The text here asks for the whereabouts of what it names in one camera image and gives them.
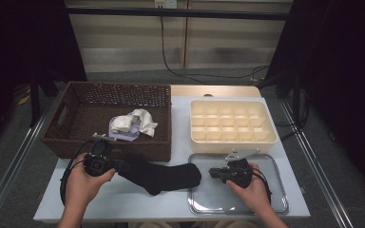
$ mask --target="lavender cloth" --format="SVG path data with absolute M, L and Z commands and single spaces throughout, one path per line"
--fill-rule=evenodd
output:
M 132 142 L 139 137 L 139 135 L 141 134 L 141 132 L 139 131 L 139 126 L 141 125 L 141 120 L 137 120 L 135 123 L 132 123 L 129 132 L 118 131 L 118 133 L 113 133 L 111 131 L 111 123 L 116 118 L 117 117 L 112 118 L 111 121 L 109 122 L 109 126 L 108 126 L 108 137 L 109 138 Z

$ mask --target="clear plastic lid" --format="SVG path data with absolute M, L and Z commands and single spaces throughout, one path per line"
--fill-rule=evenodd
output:
M 201 184 L 188 191 L 188 201 L 191 210 L 198 215 L 203 214 L 230 214 L 230 215 L 254 215 L 242 200 L 221 182 L 220 179 L 212 179 L 209 175 L 210 168 L 227 167 L 226 155 L 193 154 L 189 162 L 194 163 L 202 174 Z M 259 165 L 260 171 L 268 181 L 272 192 L 272 207 L 278 214 L 286 214 L 289 205 L 281 183 L 278 167 L 274 159 L 269 155 L 259 154 L 247 159 Z

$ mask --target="basket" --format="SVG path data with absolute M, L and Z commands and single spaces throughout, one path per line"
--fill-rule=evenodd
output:
M 134 109 L 147 110 L 158 123 L 154 137 L 141 134 L 134 142 L 116 141 L 110 159 L 138 155 L 150 162 L 171 159 L 170 85 L 116 85 L 69 82 L 42 137 L 61 159 L 70 159 L 92 135 L 108 134 L 109 121 Z

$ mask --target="sock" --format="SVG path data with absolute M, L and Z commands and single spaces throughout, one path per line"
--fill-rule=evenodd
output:
M 202 178 L 200 170 L 193 163 L 163 166 L 142 159 L 126 162 L 131 164 L 130 170 L 119 172 L 119 175 L 143 187 L 152 196 L 156 196 L 162 191 L 196 187 Z

